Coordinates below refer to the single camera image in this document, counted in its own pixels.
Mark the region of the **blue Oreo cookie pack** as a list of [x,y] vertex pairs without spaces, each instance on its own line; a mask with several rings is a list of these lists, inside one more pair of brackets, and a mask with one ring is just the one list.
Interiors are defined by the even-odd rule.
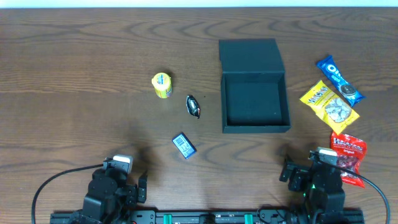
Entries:
[[332,82],[351,107],[359,103],[362,99],[365,99],[365,96],[363,96],[351,83],[346,81],[340,73],[339,68],[336,66],[332,55],[317,62],[317,67]]

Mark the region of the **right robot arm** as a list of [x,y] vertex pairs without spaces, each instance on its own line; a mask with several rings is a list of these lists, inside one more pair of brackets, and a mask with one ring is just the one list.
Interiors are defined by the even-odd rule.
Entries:
[[296,164],[286,155],[279,180],[288,183],[288,189],[300,192],[303,202],[285,214],[286,223],[321,223],[324,217],[343,220],[345,193],[341,172],[336,166],[337,155],[327,149],[312,151],[310,167]]

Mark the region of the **yellow Mentos gum bottle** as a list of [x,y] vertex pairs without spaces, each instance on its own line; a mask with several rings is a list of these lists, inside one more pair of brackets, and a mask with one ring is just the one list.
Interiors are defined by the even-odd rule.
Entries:
[[169,98],[172,94],[171,77],[166,73],[157,73],[151,80],[159,98]]

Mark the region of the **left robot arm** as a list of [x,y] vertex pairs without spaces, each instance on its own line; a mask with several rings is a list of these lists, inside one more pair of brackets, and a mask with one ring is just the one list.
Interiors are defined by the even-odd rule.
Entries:
[[68,223],[130,223],[131,210],[147,198],[147,172],[136,184],[127,182],[133,158],[116,155],[94,171],[83,208],[72,213]]

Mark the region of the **red candy bag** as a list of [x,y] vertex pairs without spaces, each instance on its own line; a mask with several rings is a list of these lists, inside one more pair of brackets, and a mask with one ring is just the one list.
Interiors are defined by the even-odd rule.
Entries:
[[365,141],[347,134],[332,132],[330,148],[337,153],[337,166],[359,174],[361,162],[367,153]]

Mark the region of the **yellow Hacks candy bag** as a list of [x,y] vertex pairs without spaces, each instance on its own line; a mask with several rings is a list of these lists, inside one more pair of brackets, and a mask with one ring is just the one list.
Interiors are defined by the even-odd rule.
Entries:
[[359,114],[322,80],[312,86],[300,101],[309,106],[336,134],[341,134],[359,118]]

